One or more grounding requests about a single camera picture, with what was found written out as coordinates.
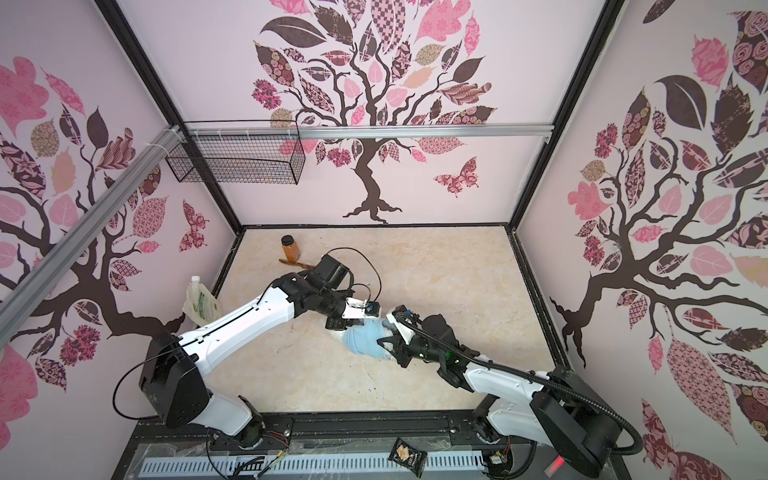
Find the light blue bear hoodie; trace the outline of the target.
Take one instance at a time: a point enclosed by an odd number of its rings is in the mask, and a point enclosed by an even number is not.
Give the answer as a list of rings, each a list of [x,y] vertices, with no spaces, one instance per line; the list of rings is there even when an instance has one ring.
[[[355,355],[393,361],[392,354],[378,343],[380,339],[388,338],[392,333],[393,330],[388,321],[365,319],[362,325],[347,329],[342,335],[342,342]]]

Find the white teddy bear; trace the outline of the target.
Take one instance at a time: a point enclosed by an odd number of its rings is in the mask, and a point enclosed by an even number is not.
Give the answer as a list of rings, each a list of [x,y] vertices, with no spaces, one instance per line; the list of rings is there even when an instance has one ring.
[[[337,340],[340,344],[344,345],[345,347],[348,347],[349,344],[349,333],[350,330],[344,330],[344,331],[331,331],[329,330],[328,333],[331,335],[331,337],[334,340]]]

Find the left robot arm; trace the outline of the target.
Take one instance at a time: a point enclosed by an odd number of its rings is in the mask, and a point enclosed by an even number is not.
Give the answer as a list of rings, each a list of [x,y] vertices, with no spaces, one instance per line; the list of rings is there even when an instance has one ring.
[[[326,328],[343,331],[380,313],[374,300],[354,297],[352,272],[326,254],[312,269],[273,280],[262,295],[218,320],[181,336],[151,341],[139,387],[168,429],[187,425],[209,428],[244,448],[256,446],[266,426],[244,397],[231,399],[205,383],[224,360],[257,337],[307,311],[326,317]]]

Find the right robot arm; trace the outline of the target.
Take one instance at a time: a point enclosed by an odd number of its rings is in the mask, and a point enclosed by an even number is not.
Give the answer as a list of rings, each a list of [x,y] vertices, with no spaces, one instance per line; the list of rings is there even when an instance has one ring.
[[[393,334],[377,344],[405,368],[412,360],[438,366],[450,386],[482,394],[471,428],[483,442],[520,438],[553,448],[565,464],[597,478],[623,428],[617,416],[568,372],[522,371],[461,344],[441,315],[424,319],[400,306],[387,314]]]

